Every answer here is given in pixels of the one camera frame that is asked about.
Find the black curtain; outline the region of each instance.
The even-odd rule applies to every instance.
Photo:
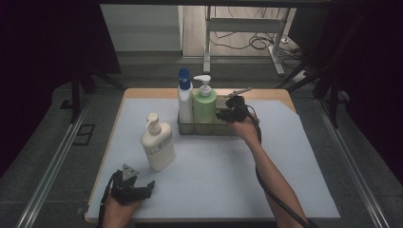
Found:
[[[347,111],[403,183],[403,9],[371,1],[340,64]]]
[[[99,4],[86,1],[0,2],[1,174],[73,70],[121,73]]]

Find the wall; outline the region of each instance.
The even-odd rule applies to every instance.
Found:
[[[182,50],[182,6],[101,5],[116,51]]]

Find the table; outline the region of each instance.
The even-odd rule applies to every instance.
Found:
[[[219,95],[234,91],[216,90]],[[132,217],[137,222],[273,219],[244,142],[234,136],[180,136],[176,97],[175,88],[132,88],[125,92],[86,219],[97,221],[107,180],[116,169],[122,169],[123,163],[140,171],[136,186],[156,181],[153,196]],[[307,217],[339,218],[288,92],[254,89],[244,97],[260,114],[263,147],[270,148],[270,157],[293,186]],[[143,117],[151,111],[159,113],[160,121],[171,124],[175,139],[177,158],[162,172],[150,169],[140,145]]]

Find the blue-capped bottle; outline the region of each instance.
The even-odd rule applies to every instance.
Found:
[[[189,80],[189,70],[182,68],[179,71],[179,121],[180,124],[193,123],[193,85]]]

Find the gray floor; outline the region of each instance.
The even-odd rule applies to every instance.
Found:
[[[111,77],[128,87],[176,87],[180,67],[188,67],[192,76],[202,73],[202,59],[183,59],[175,55],[133,55],[120,53],[123,75]],[[212,61],[211,86],[273,88],[282,78],[276,75],[269,59],[215,58]],[[33,227],[94,227],[84,220],[84,212],[95,182],[106,144],[124,94],[94,77],[97,92],[83,124],[95,124],[88,146],[71,146],[51,186]],[[292,93],[308,139],[314,149],[323,176],[335,199],[341,219],[314,219],[319,227],[376,227],[345,163],[312,98],[314,85]],[[69,85],[53,93],[51,108],[35,133],[0,180],[0,220],[2,227],[14,227],[30,196],[69,128],[70,110],[59,109],[70,99]],[[372,189],[390,227],[403,227],[403,188],[376,151],[355,127],[341,104],[338,107],[339,132],[350,149],[364,180]],[[136,224],[136,227],[267,227],[267,222],[205,224]]]

